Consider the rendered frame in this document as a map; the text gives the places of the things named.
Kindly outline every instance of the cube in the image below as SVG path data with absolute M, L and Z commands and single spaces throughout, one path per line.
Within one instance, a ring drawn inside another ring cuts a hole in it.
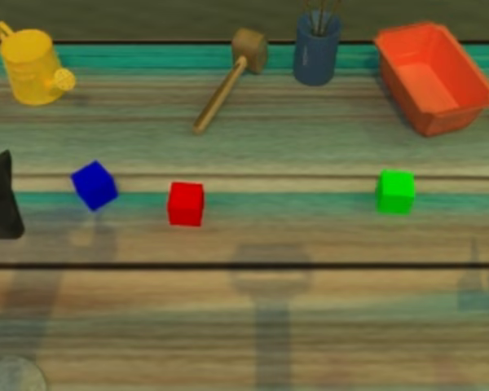
M 205 191 L 201 183 L 173 182 L 167 212 L 171 226 L 201 226 Z
M 380 213 L 409 214 L 414 200 L 413 173 L 382 170 L 377 185 L 377 209 Z
M 118 196 L 114 177 L 97 160 L 71 174 L 71 179 L 76 193 L 93 212 Z

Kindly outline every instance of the block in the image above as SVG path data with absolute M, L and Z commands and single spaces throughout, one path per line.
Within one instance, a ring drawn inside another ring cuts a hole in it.
M 166 208 L 171 226 L 201 226 L 205 208 L 203 185 L 173 182 Z
M 118 196 L 114 177 L 97 161 L 71 174 L 76 193 L 91 211 L 96 211 Z
M 15 193 L 12 190 L 12 157 L 0 153 L 0 239 L 19 239 L 25 232 Z
M 383 169 L 377 185 L 377 209 L 380 213 L 409 214 L 415 200 L 413 173 Z

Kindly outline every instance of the yellow watering can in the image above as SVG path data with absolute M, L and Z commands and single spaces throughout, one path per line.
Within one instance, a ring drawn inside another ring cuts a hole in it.
M 0 56 L 16 100 L 38 106 L 54 102 L 76 85 L 75 76 L 62 68 L 52 39 L 43 31 L 13 32 L 0 21 Z

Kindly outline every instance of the mallet handle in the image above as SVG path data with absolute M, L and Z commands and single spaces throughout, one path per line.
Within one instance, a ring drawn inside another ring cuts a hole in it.
M 234 68 L 227 74 L 225 80 L 223 80 L 219 88 L 216 89 L 212 98 L 210 98 L 210 101 L 197 117 L 196 122 L 194 122 L 193 130 L 195 134 L 203 134 L 247 65 L 248 61 L 243 55 L 237 59 Z

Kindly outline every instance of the dark green background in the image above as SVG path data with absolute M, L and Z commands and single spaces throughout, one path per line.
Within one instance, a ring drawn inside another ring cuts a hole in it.
M 463 40 L 489 40 L 489 0 L 343 0 L 345 40 L 432 20 Z M 294 39 L 302 0 L 0 0 L 0 20 L 57 40 L 228 40 L 239 27 Z

